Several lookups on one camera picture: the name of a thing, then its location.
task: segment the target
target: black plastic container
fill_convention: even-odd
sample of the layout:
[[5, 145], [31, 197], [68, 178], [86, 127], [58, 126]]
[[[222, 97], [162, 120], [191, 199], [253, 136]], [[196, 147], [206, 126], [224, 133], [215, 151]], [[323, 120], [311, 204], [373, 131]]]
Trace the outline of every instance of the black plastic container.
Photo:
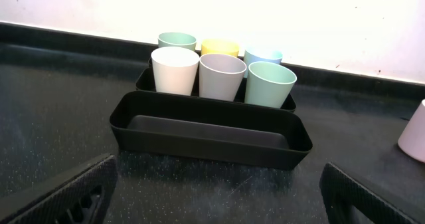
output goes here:
[[313, 146], [291, 112], [157, 92], [126, 94], [110, 124], [123, 150], [286, 170]]
[[[138, 78], [135, 84], [135, 88], [136, 90], [156, 92], [155, 79], [153, 77], [153, 68], [148, 67], [142, 72], [142, 74], [140, 75], [140, 77]], [[236, 96], [234, 97], [233, 101], [244, 103], [245, 90], [246, 90], [246, 78], [243, 78], [242, 82], [240, 83], [238, 92], [236, 93]], [[197, 72], [195, 81], [193, 83], [192, 96], [199, 98], [199, 71]], [[280, 107], [280, 109], [290, 111], [290, 112], [294, 112], [296, 108], [297, 108], [297, 105], [295, 104], [291, 94], [288, 95], [285, 102]]]

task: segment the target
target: cup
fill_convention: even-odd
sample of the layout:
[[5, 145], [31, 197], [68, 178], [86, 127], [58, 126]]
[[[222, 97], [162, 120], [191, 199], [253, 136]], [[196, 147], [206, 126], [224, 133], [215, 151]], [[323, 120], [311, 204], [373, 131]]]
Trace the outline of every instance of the cup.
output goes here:
[[253, 62], [248, 67], [245, 103], [280, 108], [297, 81], [297, 76], [280, 64]]
[[400, 138], [398, 146], [410, 157], [425, 162], [425, 100], [413, 114]]
[[199, 55], [181, 47], [162, 47], [152, 54], [153, 77], [158, 92], [191, 95]]
[[246, 64], [230, 55], [206, 54], [199, 65], [199, 96], [233, 101], [244, 78]]
[[158, 36], [158, 47], [181, 47], [195, 51], [197, 39], [191, 35], [178, 32], [162, 33]]
[[[264, 47], [246, 47], [244, 62], [248, 67], [251, 63], [257, 61], [267, 61], [280, 64], [282, 57], [282, 53], [274, 49], [267, 49]], [[244, 77], [248, 77], [248, 69], [246, 69]]]
[[201, 45], [201, 56], [211, 53], [237, 57], [239, 53], [239, 45], [232, 41], [219, 39], [204, 40]]

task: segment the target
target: blue cup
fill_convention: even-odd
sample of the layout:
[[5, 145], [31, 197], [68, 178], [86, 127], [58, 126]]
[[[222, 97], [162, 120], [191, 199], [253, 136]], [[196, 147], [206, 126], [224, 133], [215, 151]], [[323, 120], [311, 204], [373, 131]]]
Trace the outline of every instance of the blue cup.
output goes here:
[[[250, 64], [258, 61], [272, 62], [280, 64], [282, 61], [282, 53], [274, 49], [267, 49], [264, 47], [247, 47], [245, 49], [244, 62], [249, 68]], [[248, 70], [246, 69], [244, 77], [248, 77]]]

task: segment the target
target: black countertop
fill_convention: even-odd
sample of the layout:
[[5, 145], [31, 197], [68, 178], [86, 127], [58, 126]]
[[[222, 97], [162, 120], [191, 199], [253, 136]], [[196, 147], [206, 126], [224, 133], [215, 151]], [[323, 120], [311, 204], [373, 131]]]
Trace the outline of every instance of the black countertop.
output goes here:
[[314, 147], [294, 171], [119, 153], [109, 116], [145, 65], [120, 62], [0, 46], [0, 197], [110, 152], [119, 180], [105, 223], [327, 223], [327, 162], [425, 207], [425, 165], [396, 145], [417, 102], [295, 85]]

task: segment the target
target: mint green cup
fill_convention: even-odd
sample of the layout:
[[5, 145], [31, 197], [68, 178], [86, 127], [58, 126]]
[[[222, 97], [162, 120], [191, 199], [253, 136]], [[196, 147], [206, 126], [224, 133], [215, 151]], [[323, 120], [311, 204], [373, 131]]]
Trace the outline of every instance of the mint green cup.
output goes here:
[[248, 67], [245, 103], [280, 108], [297, 81], [290, 69], [272, 62], [253, 62]]
[[158, 47], [181, 47], [195, 51], [197, 39], [191, 35], [178, 32], [162, 33], [158, 36]]

